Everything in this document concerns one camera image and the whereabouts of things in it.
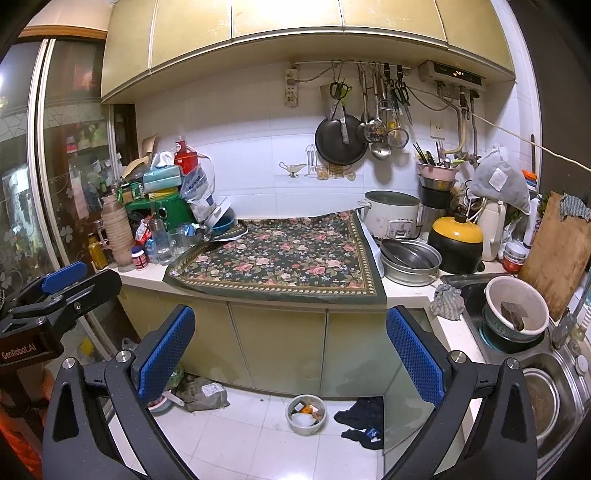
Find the white plastic trash bucket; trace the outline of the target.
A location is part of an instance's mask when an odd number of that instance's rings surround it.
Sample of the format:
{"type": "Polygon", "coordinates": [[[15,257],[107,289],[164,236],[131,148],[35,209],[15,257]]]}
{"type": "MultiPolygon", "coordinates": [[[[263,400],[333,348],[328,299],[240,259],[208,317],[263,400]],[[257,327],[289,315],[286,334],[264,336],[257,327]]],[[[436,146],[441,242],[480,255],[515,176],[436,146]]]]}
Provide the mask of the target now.
{"type": "Polygon", "coordinates": [[[325,402],[311,394],[298,395],[290,399],[284,416],[290,430],[301,436],[320,433],[328,419],[325,402]]]}

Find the steel sink basin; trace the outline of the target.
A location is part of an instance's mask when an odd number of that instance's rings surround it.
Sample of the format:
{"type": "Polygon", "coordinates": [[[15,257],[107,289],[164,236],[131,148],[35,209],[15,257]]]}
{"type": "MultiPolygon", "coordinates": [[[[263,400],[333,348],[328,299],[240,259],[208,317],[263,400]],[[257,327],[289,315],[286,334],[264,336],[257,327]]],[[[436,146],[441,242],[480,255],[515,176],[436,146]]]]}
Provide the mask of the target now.
{"type": "Polygon", "coordinates": [[[538,468],[552,463],[581,425],[590,399],[586,379],[570,360],[537,353],[523,362],[536,425],[538,468]]]}

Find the stack of paper cups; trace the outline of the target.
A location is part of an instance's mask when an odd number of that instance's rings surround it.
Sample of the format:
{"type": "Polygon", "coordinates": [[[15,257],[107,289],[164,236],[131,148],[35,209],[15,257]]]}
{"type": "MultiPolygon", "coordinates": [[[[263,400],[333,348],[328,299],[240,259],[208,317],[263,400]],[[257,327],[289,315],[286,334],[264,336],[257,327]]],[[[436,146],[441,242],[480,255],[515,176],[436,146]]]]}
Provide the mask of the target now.
{"type": "Polygon", "coordinates": [[[117,267],[121,271],[132,270],[134,263],[131,249],[134,246],[134,238],[126,209],[114,194],[104,198],[101,221],[106,231],[108,247],[117,267]]]}

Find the clear plastic bottle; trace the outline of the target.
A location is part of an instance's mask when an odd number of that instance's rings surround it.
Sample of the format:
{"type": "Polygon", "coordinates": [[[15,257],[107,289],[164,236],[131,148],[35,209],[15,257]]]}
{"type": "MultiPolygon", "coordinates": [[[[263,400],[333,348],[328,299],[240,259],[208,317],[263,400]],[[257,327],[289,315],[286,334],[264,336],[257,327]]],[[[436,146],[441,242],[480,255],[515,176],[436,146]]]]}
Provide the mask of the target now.
{"type": "Polygon", "coordinates": [[[152,239],[155,243],[156,255],[161,265],[168,265],[173,260],[168,234],[159,218],[152,218],[149,222],[152,239]]]}

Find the grey bag on floor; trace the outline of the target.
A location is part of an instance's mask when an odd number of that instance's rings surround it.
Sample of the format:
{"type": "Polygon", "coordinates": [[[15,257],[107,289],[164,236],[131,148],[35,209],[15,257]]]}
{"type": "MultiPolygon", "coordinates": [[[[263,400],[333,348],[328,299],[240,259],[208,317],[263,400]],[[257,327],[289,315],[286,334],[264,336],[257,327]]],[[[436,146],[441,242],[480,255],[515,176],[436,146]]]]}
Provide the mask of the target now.
{"type": "Polygon", "coordinates": [[[189,412],[223,409],[230,405],[224,385],[204,377],[185,376],[176,389],[176,396],[189,412]]]}

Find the dark cloth on floor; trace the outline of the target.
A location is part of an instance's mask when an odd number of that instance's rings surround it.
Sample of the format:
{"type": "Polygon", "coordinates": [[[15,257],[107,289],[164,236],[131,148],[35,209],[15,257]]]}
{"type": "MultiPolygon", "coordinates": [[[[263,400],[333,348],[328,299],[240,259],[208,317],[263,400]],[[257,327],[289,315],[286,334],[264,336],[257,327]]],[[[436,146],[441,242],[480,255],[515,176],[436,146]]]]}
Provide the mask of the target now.
{"type": "Polygon", "coordinates": [[[336,423],[347,426],[341,437],[359,443],[368,450],[384,448],[384,399],[363,397],[351,408],[334,415],[336,423]]]}

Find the grey dish rag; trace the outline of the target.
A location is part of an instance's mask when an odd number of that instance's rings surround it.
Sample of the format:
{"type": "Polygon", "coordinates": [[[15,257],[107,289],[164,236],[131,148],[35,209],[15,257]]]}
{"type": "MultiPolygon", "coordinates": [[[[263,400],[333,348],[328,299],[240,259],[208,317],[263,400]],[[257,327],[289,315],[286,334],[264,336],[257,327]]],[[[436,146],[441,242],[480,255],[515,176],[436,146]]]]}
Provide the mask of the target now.
{"type": "Polygon", "coordinates": [[[450,321],[461,319],[465,308],[465,301],[460,289],[442,283],[435,290],[435,296],[430,303],[430,311],[439,317],[450,321]]]}

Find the blue bowl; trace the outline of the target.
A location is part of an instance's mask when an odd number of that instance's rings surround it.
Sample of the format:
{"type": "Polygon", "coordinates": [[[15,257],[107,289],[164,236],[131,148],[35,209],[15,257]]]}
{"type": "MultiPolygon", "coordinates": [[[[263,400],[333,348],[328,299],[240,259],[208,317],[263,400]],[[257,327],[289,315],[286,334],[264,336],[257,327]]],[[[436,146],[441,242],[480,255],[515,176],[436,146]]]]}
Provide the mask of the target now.
{"type": "Polygon", "coordinates": [[[228,230],[235,224],[235,216],[229,213],[225,213],[221,218],[213,225],[212,235],[214,237],[228,232],[228,230]]]}

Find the white blue plastic bag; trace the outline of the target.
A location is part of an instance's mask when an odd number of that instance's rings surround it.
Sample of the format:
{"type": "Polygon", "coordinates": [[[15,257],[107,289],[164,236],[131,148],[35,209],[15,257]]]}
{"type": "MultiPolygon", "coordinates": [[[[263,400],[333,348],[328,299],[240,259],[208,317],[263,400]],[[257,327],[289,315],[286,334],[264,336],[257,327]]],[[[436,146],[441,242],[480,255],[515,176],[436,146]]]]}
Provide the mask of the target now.
{"type": "Polygon", "coordinates": [[[211,158],[198,154],[197,160],[197,167],[183,178],[180,198],[188,205],[195,220],[204,223],[216,206],[213,200],[215,174],[211,158]]]}

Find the red container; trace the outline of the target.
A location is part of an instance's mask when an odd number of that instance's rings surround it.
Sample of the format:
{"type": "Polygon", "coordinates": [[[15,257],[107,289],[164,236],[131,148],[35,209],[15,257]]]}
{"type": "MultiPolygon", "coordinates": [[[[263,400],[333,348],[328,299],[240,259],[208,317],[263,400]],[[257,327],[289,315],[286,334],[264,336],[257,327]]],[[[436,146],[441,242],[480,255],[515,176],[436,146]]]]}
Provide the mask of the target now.
{"type": "Polygon", "coordinates": [[[175,140],[174,164],[178,166],[183,176],[190,174],[198,166],[197,152],[191,150],[183,136],[175,140]]]}

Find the white thermos jug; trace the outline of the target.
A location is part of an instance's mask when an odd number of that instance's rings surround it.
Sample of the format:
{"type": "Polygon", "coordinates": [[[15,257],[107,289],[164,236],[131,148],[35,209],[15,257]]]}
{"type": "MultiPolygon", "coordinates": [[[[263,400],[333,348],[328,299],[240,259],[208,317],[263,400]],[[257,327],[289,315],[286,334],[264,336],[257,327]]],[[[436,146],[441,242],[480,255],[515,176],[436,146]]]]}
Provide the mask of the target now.
{"type": "Polygon", "coordinates": [[[502,240],[505,217],[506,205],[503,201],[488,200],[486,202],[485,208],[477,222],[483,233],[483,261],[490,262],[497,258],[502,240]]]}

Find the white rice cooker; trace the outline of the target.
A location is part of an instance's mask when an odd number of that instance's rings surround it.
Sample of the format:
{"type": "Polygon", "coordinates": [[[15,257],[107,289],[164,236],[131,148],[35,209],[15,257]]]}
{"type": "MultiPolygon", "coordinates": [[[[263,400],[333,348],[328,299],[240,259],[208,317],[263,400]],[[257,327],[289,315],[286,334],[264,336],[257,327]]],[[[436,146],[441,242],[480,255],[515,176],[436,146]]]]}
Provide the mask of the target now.
{"type": "Polygon", "coordinates": [[[420,206],[420,200],[413,195],[373,190],[363,194],[360,215],[377,239],[414,239],[419,234],[420,206]]]}

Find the pink utensil holder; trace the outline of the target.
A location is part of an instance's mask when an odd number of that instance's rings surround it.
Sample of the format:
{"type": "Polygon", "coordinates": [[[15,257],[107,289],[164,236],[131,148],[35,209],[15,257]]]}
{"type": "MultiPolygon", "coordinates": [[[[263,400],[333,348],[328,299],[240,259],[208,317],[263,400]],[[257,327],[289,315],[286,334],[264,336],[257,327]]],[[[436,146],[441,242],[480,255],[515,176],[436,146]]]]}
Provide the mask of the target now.
{"type": "Polygon", "coordinates": [[[454,181],[457,174],[457,169],[446,166],[433,166],[430,164],[417,164],[418,173],[426,178],[436,181],[454,181]]]}

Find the black hanging wok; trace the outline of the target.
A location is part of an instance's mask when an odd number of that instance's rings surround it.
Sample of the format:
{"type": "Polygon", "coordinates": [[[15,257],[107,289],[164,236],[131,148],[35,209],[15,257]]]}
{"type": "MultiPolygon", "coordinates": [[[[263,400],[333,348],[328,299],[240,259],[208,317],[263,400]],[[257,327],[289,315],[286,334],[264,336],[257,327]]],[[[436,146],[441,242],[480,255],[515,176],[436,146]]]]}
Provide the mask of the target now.
{"type": "Polygon", "coordinates": [[[356,135],[361,125],[359,119],[346,114],[346,131],[349,142],[342,136],[342,122],[338,119],[325,119],[315,130],[315,148],[322,159],[332,165],[349,166],[363,158],[367,151],[367,142],[356,135]]]}

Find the power strip on wall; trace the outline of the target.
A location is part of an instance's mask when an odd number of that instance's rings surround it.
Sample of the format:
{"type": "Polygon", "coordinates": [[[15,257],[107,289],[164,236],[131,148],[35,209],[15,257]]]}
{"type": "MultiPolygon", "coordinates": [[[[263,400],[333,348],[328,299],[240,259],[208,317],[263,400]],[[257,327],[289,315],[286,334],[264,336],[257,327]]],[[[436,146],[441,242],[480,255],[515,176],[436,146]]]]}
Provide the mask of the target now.
{"type": "Polygon", "coordinates": [[[283,102],[289,108],[298,106],[298,70],[296,68],[284,71],[283,102]]]}

